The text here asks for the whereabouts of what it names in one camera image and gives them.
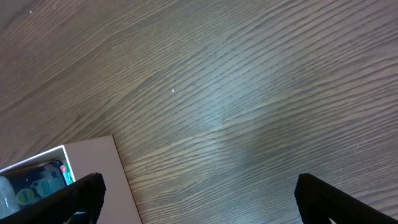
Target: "wooden floor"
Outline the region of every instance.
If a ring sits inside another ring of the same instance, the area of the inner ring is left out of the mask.
[[[146,223],[398,218],[395,0],[0,0],[1,167],[113,134]]]

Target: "wood grain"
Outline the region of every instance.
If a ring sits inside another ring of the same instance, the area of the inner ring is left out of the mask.
[[[143,223],[300,223],[302,172],[398,218],[397,1],[10,1],[1,166],[113,134]]]

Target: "white box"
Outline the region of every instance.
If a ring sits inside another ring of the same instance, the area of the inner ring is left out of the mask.
[[[98,224],[141,223],[112,136],[55,147],[1,169],[0,176],[53,160],[68,162],[73,180],[78,180],[93,172],[103,175],[106,193]]]

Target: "laminate flooring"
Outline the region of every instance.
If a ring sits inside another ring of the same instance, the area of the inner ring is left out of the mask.
[[[398,218],[395,0],[0,0],[0,165],[113,134],[144,224]]]

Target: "black object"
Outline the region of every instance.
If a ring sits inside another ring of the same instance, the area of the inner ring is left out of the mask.
[[[33,206],[0,220],[0,224],[90,223],[95,224],[104,204],[105,183],[101,174],[85,176]]]
[[[398,224],[311,174],[299,175],[294,195],[304,224]]]

